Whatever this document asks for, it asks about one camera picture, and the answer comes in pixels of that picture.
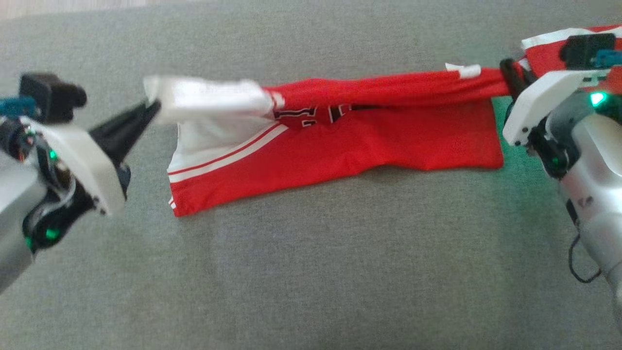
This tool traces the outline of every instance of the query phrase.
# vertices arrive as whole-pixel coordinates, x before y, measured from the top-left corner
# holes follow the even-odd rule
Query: gray tablecloth
[[[496,66],[520,40],[622,22],[618,0],[213,1],[0,26],[0,95],[46,70],[84,86],[77,123],[143,98],[151,73],[262,84]],[[176,219],[174,126],[129,163],[125,214],[87,215],[0,296],[6,349],[616,349],[604,280],[536,159],[500,171],[361,176]],[[578,251],[578,269],[592,262]]]

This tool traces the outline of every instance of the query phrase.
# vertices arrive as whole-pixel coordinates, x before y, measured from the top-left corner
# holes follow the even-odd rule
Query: striped trim
[[[211,161],[191,166],[189,168],[172,171],[169,173],[170,183],[180,182],[191,177],[203,175],[220,169],[223,166],[227,166],[233,162],[255,153],[260,148],[268,144],[268,142],[274,140],[277,136],[282,134],[288,129],[285,125],[276,123],[270,126],[267,130],[260,131],[257,136],[251,138],[249,141],[235,147],[231,152],[225,154],[222,157],[212,159]]]
[[[535,37],[530,37],[528,39],[524,39],[522,41],[522,49],[527,50],[534,46],[547,45],[547,44],[552,44],[554,42],[563,41],[573,35],[606,34],[606,33],[613,33],[616,36],[616,38],[622,38],[622,26],[614,28],[614,29],[610,29],[608,31],[602,31],[602,32],[592,32],[589,29],[583,29],[583,28],[562,29],[561,31],[546,33],[542,35],[537,35]]]

